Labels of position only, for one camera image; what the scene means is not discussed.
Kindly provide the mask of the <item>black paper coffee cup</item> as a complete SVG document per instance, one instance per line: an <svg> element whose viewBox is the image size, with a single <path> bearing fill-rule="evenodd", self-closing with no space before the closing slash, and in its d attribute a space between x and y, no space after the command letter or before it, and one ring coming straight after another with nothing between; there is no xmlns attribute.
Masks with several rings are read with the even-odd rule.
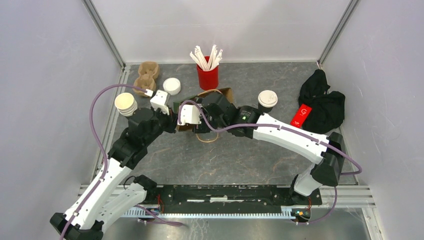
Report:
<svg viewBox="0 0 424 240"><path fill-rule="evenodd" d="M264 106L261 103L258 103L258 109L263 113L270 113L273 110L274 106Z"/></svg>

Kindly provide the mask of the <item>stack of paper cups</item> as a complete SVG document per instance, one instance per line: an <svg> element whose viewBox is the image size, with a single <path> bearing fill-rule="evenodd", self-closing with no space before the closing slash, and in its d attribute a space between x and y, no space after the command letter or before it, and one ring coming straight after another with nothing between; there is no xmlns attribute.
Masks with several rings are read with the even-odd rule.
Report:
<svg viewBox="0 0 424 240"><path fill-rule="evenodd" d="M138 109L137 101L129 92L119 94L114 100L114 106L118 112L125 117L132 116Z"/></svg>

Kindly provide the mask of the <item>white cup lid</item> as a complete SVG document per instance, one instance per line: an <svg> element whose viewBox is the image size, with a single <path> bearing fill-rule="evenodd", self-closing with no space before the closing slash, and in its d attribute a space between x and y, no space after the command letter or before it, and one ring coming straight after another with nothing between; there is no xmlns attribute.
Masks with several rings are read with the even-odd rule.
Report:
<svg viewBox="0 0 424 240"><path fill-rule="evenodd" d="M260 106L273 108L278 102L278 96L272 90L263 90L258 94L257 100Z"/></svg>

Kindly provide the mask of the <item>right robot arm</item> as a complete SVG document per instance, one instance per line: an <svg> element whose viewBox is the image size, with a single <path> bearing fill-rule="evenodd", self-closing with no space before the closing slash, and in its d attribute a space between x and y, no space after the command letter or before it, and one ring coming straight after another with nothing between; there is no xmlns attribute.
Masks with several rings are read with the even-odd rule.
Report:
<svg viewBox="0 0 424 240"><path fill-rule="evenodd" d="M289 199L302 204L311 193L321 187L336 187L342 175L345 158L343 136L308 132L278 121L258 108L244 105L236 107L218 92L212 92L199 100L209 124L236 137L246 137L275 144L293 151L312 165L297 175L289 189Z"/></svg>

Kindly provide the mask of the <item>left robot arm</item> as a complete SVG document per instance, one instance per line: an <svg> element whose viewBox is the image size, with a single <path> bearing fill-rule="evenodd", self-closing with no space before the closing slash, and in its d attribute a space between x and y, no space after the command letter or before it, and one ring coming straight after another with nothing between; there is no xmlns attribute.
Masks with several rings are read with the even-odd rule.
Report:
<svg viewBox="0 0 424 240"><path fill-rule="evenodd" d="M55 213L50 224L61 240L100 240L107 229L127 210L138 203L153 203L157 184L146 176L138 176L113 200L110 195L147 155L148 146L163 132L175 133L177 115L167 107L138 108L127 117L127 128L113 143L100 172L86 191L66 212Z"/></svg>

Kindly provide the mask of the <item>brown paper bag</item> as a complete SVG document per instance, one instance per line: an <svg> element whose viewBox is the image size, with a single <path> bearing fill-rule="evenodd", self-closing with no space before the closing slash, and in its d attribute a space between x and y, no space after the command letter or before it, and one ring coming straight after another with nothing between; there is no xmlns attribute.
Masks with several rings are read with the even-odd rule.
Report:
<svg viewBox="0 0 424 240"><path fill-rule="evenodd" d="M232 102L232 90L230 88L225 89L212 89L207 90L201 94L197 94L188 99L183 100L175 107L177 110L177 130L186 131L191 130L197 137L197 139L203 143L212 143L216 141L219 137L219 133L222 128L214 129L206 120L208 127L211 129L211 132L208 133L199 133L198 124L186 124L178 125L179 109L181 105L195 105L198 107L200 114L206 118L205 113L208 113L212 116L224 113L225 118L228 120L229 125L236 117L237 108Z"/></svg>

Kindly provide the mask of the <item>red straw holder cup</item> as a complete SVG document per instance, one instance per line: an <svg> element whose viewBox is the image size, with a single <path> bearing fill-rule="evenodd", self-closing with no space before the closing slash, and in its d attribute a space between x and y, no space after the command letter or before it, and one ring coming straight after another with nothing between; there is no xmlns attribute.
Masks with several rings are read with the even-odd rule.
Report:
<svg viewBox="0 0 424 240"><path fill-rule="evenodd" d="M219 85L219 65L211 71L204 71L196 65L199 87L205 91L216 89Z"/></svg>

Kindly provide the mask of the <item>stack of white lids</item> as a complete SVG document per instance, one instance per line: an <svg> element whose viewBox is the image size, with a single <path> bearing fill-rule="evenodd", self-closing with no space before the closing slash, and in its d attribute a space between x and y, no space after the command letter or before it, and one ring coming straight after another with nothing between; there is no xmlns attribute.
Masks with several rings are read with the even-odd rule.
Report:
<svg viewBox="0 0 424 240"><path fill-rule="evenodd" d="M178 78L170 77L163 82L162 87L165 92L175 96L181 91L181 82Z"/></svg>

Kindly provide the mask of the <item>brown cardboard cup carrier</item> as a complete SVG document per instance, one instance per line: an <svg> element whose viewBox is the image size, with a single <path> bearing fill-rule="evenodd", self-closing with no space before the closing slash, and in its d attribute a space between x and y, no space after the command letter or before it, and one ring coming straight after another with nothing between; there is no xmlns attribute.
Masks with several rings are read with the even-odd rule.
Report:
<svg viewBox="0 0 424 240"><path fill-rule="evenodd" d="M138 68L139 77L134 81L134 86L145 89L156 91L156 79L160 74L160 66L154 61L142 62Z"/></svg>

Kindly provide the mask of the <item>bundle of wrapped straws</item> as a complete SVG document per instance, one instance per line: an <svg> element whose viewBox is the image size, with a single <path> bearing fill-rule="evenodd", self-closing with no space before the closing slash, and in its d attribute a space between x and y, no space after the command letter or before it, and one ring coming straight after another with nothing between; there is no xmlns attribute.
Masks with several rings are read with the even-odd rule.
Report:
<svg viewBox="0 0 424 240"><path fill-rule="evenodd" d="M203 54L203 51L200 46L194 47L194 52L190 52L189 56L197 64L202 71L210 72L218 68L221 60L223 59L223 50L218 50L217 46L214 44L211 48L209 56Z"/></svg>

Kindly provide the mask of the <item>red tag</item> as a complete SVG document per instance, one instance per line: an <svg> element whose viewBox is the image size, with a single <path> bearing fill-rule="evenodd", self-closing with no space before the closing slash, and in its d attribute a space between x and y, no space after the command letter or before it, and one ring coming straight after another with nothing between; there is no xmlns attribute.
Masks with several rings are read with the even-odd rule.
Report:
<svg viewBox="0 0 424 240"><path fill-rule="evenodd" d="M292 118L290 125L296 128L301 128L311 111L312 108L310 106L301 104L296 114Z"/></svg>

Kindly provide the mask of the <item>black cloth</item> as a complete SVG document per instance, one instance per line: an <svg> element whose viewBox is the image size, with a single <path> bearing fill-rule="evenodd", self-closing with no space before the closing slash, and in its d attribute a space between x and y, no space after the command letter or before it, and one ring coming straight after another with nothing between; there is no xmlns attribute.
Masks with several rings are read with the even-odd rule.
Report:
<svg viewBox="0 0 424 240"><path fill-rule="evenodd" d="M311 108L302 128L316 134L326 134L339 128L345 119L346 96L339 91L328 92L326 74L317 69L302 84L298 105Z"/></svg>

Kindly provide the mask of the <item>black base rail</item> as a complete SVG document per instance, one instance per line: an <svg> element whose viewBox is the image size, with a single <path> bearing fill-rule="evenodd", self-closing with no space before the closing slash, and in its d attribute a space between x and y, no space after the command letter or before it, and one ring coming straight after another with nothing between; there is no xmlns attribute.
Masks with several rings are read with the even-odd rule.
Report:
<svg viewBox="0 0 424 240"><path fill-rule="evenodd" d="M302 196L285 185L171 185L147 193L144 205L164 207L165 214L271 214L282 207L320 206L319 189Z"/></svg>

